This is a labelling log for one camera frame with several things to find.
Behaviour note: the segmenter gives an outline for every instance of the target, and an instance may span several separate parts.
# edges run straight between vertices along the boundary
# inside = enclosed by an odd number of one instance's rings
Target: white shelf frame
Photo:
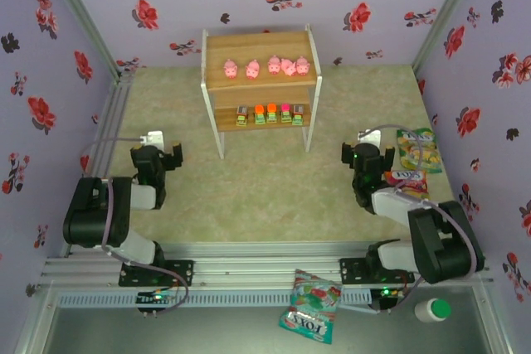
[[[323,84],[323,76],[321,75],[321,65],[319,63],[317,48],[315,47],[314,35],[312,33],[310,24],[306,24],[304,29],[308,32],[309,45],[312,51],[312,57],[314,58],[315,72],[317,74],[317,82],[315,84],[315,87],[308,88],[309,106],[311,109],[309,126],[303,126],[301,128],[304,150],[306,152],[309,152],[309,148],[312,143],[312,137],[314,136],[315,116],[317,114],[317,106],[319,104],[321,85]],[[214,95],[210,95],[207,90],[207,38],[208,31],[206,29],[203,29],[201,49],[201,91],[202,96],[205,100],[205,105],[207,106],[207,113],[208,118],[210,119],[210,125],[212,126],[212,131],[214,132],[214,138],[216,140],[219,158],[225,159],[225,133],[220,132],[217,129],[216,116],[214,114]]]

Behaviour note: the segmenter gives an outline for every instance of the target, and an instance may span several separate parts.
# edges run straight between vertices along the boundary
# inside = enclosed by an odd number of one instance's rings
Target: mounting plate
[[[161,268],[173,271],[177,275],[183,277],[188,286],[192,285],[192,260],[165,260]],[[143,286],[164,288],[175,284],[175,280],[171,275],[161,274],[150,269],[143,269],[127,264],[122,264],[122,269],[119,275],[118,285],[123,288]]]
[[[378,274],[371,274],[364,257],[339,259],[339,272],[341,273],[341,283],[343,285],[403,283],[402,276],[394,270],[381,268]],[[408,284],[415,282],[413,273],[404,271],[403,274],[406,276]]]

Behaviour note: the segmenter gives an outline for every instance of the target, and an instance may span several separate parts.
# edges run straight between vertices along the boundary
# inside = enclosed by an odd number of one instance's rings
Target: white bottle
[[[440,298],[431,298],[415,306],[415,315],[422,322],[444,321],[450,314],[450,304]]]

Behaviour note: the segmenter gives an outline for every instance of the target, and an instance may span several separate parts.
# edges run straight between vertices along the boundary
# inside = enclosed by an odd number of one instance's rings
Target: green bottle cap
[[[431,304],[431,311],[438,318],[448,318],[451,314],[451,307],[446,300],[438,298]]]

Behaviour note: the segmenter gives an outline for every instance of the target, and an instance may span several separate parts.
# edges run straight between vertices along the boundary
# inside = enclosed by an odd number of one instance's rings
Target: small toy figure
[[[288,76],[293,76],[297,73],[297,66],[295,65],[295,63],[285,58],[282,59],[282,62],[280,63],[280,68]]]
[[[264,106],[258,104],[255,107],[255,124],[264,124],[266,122],[266,117],[264,117]]]
[[[280,58],[272,56],[267,62],[267,69],[273,75],[278,74],[280,72]]]
[[[276,124],[276,104],[267,105],[267,123]]]
[[[229,79],[236,78],[236,73],[238,72],[238,65],[233,60],[225,61],[225,76]]]
[[[246,66],[246,74],[247,74],[247,78],[249,79],[256,79],[259,71],[260,71],[260,65],[258,64],[257,60],[251,61]]]
[[[280,107],[280,110],[282,112],[282,118],[281,118],[280,121],[283,124],[287,124],[287,123],[291,122],[290,105],[289,104],[282,104],[282,106]]]
[[[306,75],[309,71],[309,62],[303,56],[299,57],[296,62],[297,73],[299,75]]]
[[[247,126],[247,107],[240,105],[236,112],[236,126]]]
[[[291,121],[291,124],[294,126],[302,126],[303,119],[302,114],[304,113],[304,106],[303,105],[295,105],[293,107],[293,120]]]

